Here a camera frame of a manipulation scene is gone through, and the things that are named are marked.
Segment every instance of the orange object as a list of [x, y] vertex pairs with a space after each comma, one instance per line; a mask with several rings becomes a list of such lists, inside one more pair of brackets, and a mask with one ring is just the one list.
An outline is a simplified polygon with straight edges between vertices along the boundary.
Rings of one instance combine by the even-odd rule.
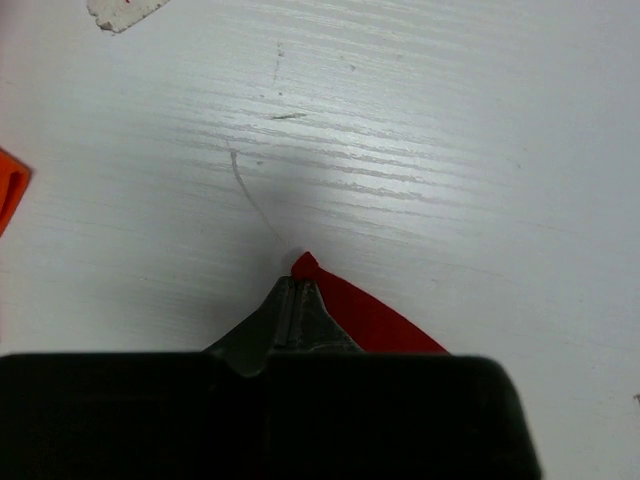
[[4, 150], [0, 150], [0, 235], [27, 189], [31, 172]]

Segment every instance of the scratch mark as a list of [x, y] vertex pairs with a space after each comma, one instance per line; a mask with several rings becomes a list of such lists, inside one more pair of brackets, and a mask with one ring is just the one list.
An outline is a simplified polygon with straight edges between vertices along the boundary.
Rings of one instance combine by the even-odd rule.
[[253, 197], [251, 196], [251, 193], [249, 192], [249, 189], [244, 184], [244, 180], [242, 180], [242, 177], [240, 176], [240, 170], [238, 170], [238, 151], [229, 147], [229, 154], [231, 155], [231, 168], [233, 168], [233, 175], [236, 177], [236, 181], [238, 182], [238, 185], [240, 185], [240, 188], [242, 189], [244, 196], [247, 197], [247, 200], [249, 200], [249, 203], [251, 204], [251, 206], [255, 208], [256, 212], [258, 212], [258, 215], [260, 215], [260, 218], [262, 218], [262, 221], [264, 222], [264, 224], [269, 228], [269, 230], [271, 230], [271, 233], [273, 233], [275, 237], [278, 240], [280, 240], [282, 243], [286, 243], [284, 239], [280, 236], [278, 231], [273, 227], [273, 225], [271, 225], [271, 222], [269, 222], [269, 218], [267, 218], [267, 215], [262, 211], [262, 209], [258, 205], [258, 202], [256, 202], [253, 199]]
[[289, 113], [287, 115], [274, 115], [270, 117], [271, 120], [289, 120], [290, 118], [303, 118], [306, 117], [306, 113]]
[[275, 85], [278, 80], [278, 72], [280, 71], [280, 59], [284, 57], [284, 50], [282, 50], [282, 42], [278, 42], [278, 56], [276, 57], [276, 67], [273, 70], [273, 83]]

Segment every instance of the black object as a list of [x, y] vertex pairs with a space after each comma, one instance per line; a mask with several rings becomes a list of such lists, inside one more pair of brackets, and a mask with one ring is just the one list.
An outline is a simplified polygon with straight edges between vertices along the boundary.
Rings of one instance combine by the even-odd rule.
[[541, 478], [476, 357], [373, 355], [280, 279], [203, 353], [0, 359], [0, 479]]

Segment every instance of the red cloth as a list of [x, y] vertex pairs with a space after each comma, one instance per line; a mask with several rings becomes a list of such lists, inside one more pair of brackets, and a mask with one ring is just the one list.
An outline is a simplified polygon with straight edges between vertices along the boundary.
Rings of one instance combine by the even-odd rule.
[[291, 267], [296, 280], [318, 284], [329, 315], [366, 352], [447, 353], [442, 345], [398, 312], [318, 265], [309, 252]]
[[27, 167], [0, 149], [0, 235], [18, 208], [30, 176]]

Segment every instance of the white table surface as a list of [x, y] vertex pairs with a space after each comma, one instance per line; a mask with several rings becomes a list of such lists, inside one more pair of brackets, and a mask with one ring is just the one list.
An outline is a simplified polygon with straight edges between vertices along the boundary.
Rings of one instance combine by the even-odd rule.
[[546, 478], [640, 478], [639, 15], [172, 0], [113, 36], [0, 0], [0, 145], [35, 170], [0, 351], [201, 349], [307, 248], [502, 363]]

